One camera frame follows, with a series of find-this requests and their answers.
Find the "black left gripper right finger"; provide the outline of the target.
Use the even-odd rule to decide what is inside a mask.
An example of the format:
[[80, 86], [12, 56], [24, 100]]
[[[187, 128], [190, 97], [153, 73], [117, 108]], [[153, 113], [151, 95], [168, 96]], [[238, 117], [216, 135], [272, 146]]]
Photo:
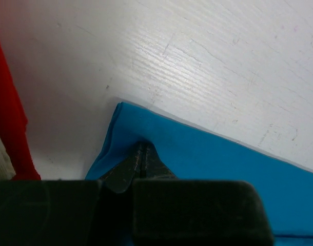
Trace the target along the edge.
[[255, 188], [245, 181], [179, 179], [140, 142], [132, 182], [135, 245], [273, 245]]

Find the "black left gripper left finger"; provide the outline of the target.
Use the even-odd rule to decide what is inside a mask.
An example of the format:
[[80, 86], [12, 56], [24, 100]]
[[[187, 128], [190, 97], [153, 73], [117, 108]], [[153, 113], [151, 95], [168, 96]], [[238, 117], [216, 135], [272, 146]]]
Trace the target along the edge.
[[0, 245], [118, 245], [130, 235], [132, 153], [97, 180], [0, 181]]

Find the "blue t shirt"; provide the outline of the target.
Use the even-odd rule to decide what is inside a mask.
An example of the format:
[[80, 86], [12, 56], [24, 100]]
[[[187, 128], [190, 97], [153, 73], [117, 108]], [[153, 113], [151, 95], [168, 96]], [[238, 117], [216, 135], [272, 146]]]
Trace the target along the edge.
[[264, 203], [276, 245], [313, 245], [313, 173], [125, 102], [113, 113], [86, 179], [101, 177], [138, 141], [154, 144], [179, 178], [244, 180]]

